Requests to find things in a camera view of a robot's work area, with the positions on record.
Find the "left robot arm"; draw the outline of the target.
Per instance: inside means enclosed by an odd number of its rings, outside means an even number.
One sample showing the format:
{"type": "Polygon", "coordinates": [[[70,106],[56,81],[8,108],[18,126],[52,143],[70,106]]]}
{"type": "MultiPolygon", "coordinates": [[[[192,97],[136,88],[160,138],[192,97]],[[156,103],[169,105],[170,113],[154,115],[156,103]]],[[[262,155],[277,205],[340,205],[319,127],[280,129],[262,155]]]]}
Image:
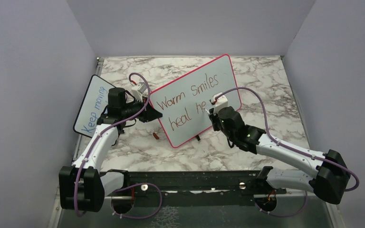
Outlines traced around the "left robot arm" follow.
{"type": "Polygon", "coordinates": [[[130,190],[130,181],[123,171],[109,171],[100,175],[104,159],[111,146],[126,128],[126,122],[139,120],[150,122],[162,114],[149,104],[147,88],[134,86],[132,92],[123,88],[111,88],[108,104],[99,116],[95,132],[80,157],[71,166],[59,172],[59,196],[63,209],[73,209],[78,216],[87,211],[98,212],[106,196],[112,192],[125,195],[130,190]]]}

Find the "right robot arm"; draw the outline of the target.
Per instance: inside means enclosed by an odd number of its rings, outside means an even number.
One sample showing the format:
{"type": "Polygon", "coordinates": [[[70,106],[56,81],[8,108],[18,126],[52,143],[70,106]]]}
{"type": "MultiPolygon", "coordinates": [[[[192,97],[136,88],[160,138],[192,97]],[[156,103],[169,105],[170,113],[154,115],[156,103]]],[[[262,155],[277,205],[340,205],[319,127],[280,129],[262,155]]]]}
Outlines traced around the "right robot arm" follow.
{"type": "Polygon", "coordinates": [[[312,192],[331,204],[341,202],[351,175],[345,171],[347,166],[339,152],[308,151],[291,144],[284,146],[277,139],[270,139],[265,130],[245,124],[231,106],[218,112],[215,108],[210,109],[209,119],[214,131],[221,131],[231,148],[236,146],[294,167],[288,171],[271,168],[266,175],[258,177],[255,187],[259,192],[290,188],[312,192]]]}

